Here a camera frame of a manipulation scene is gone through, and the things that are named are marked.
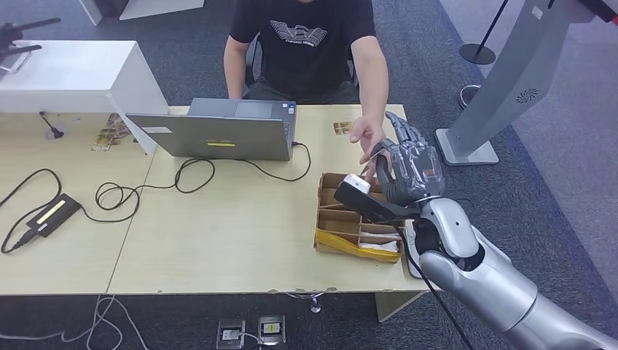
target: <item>cardboard box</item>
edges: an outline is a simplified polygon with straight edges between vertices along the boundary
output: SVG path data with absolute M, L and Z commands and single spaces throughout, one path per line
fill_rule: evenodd
M 404 254 L 404 244 L 403 240 L 396 235 L 395 228 L 390 225 L 371 223 L 335 200 L 335 190 L 345 175 L 322 174 L 318 188 L 314 248 L 321 252 L 349 254 L 387 263 L 397 263 Z M 384 195 L 378 186 L 372 186 L 369 194 L 373 198 L 384 201 Z M 398 225 L 403 231 L 405 223 L 401 221 Z M 397 253 L 360 247 L 361 243 L 386 244 L 393 241 L 398 247 Z

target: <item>laptop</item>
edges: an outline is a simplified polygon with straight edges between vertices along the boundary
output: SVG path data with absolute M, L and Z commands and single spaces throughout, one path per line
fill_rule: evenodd
M 187 115 L 126 115 L 174 157 L 292 158 L 293 101 L 194 98 Z

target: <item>laptop keyboard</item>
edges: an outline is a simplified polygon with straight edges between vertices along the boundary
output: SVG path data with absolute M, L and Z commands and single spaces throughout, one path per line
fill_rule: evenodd
M 289 122 L 283 122 L 283 129 L 285 129 L 285 131 L 286 131 L 286 139 L 289 139 L 289 128 L 290 128 L 290 123 Z

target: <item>office chair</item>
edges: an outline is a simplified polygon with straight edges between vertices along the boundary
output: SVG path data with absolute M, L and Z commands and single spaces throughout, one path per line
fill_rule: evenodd
M 251 86 L 253 86 L 253 84 L 255 84 L 256 77 L 254 75 L 254 67 L 256 66 L 255 55 L 256 55 L 258 48 L 260 49 L 260 52 L 262 53 L 259 64 L 262 64 L 263 60 L 265 59 L 265 56 L 264 56 L 264 51 L 262 51 L 262 46 L 259 43 L 259 34 L 255 36 L 255 39 L 253 39 L 253 41 L 249 45 L 249 49 L 247 50 L 247 57 L 246 57 L 246 63 L 245 63 L 245 85 L 247 85 L 248 88 L 250 88 Z M 352 57 L 352 50 L 349 48 L 348 48 L 348 66 L 350 67 L 350 77 L 351 77 L 352 83 L 354 84 L 354 86 L 359 86 L 359 79 L 356 76 L 356 69 L 354 68 L 354 59 Z

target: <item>man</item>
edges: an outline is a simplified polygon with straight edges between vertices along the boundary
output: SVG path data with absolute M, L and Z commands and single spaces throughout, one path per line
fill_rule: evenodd
M 260 34 L 262 78 L 243 96 L 246 52 Z M 352 53 L 359 90 L 350 80 Z M 362 105 L 350 141 L 366 163 L 384 139 L 386 60 L 375 37 L 371 0 L 238 0 L 224 53 L 230 98 L 293 100 L 299 104 Z M 374 175 L 369 170 L 367 177 Z

